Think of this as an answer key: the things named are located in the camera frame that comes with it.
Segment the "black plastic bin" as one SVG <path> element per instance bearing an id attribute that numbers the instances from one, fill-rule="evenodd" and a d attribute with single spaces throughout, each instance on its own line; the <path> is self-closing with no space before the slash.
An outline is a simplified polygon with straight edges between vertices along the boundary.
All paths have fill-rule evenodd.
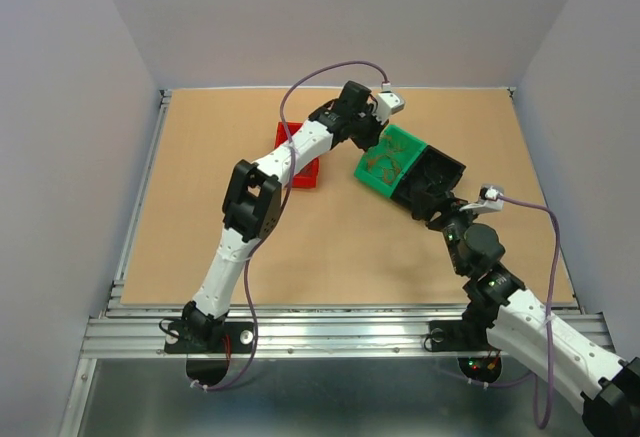
<path id="1" fill-rule="evenodd" d="M 453 189 L 466 166 L 433 146 L 427 146 L 401 179 L 391 200 L 407 210 L 414 220 L 428 221 L 436 206 L 453 197 Z"/>

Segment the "green plastic bin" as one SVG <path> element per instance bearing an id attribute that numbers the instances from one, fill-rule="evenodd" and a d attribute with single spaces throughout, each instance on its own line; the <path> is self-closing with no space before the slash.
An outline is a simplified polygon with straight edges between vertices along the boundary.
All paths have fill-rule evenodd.
<path id="1" fill-rule="evenodd" d="M 354 177 L 380 195 L 391 198 L 427 144 L 397 125 L 389 125 L 377 146 L 364 153 Z"/>

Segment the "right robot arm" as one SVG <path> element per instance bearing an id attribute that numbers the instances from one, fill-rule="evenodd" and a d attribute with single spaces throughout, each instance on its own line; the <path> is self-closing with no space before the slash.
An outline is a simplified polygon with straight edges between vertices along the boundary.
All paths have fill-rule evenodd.
<path id="1" fill-rule="evenodd" d="M 580 413 L 592 435 L 638 435 L 639 360 L 589 340 L 510 272 L 496 231 L 476 220 L 481 207 L 449 197 L 428 214 L 428 228 L 442 233 L 455 273 L 467 280 L 469 304 L 453 334 L 519 361 Z"/>

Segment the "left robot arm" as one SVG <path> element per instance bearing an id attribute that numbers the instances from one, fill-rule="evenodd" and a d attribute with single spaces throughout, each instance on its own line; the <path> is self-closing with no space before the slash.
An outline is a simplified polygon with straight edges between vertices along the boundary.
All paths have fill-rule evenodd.
<path id="1" fill-rule="evenodd" d="M 206 353 L 223 339 L 223 325 L 243 268 L 276 228 L 282 192 L 312 160 L 350 140 L 366 151 L 379 143 L 390 117 L 404 108 L 387 82 L 376 96 L 359 83 L 347 82 L 340 95 L 312 112 L 301 127 L 264 157 L 239 161 L 223 200 L 223 229 L 206 276 L 185 304 L 180 335 Z"/>

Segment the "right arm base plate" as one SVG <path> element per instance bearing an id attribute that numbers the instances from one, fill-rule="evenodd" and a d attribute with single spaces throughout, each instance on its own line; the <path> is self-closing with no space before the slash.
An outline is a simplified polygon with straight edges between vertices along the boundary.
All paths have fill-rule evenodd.
<path id="1" fill-rule="evenodd" d="M 423 347 L 433 353 L 498 350 L 489 343 L 486 327 L 456 319 L 430 321 Z"/>

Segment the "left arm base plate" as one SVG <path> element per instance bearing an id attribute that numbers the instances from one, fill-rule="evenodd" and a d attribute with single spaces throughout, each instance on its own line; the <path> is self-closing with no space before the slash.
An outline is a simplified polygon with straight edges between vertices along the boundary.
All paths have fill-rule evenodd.
<path id="1" fill-rule="evenodd" d="M 163 319 L 158 327 L 164 334 L 164 352 L 169 355 L 249 354 L 255 332 L 251 322 L 231 322 L 216 329 L 211 337 L 201 338 L 182 320 Z"/>

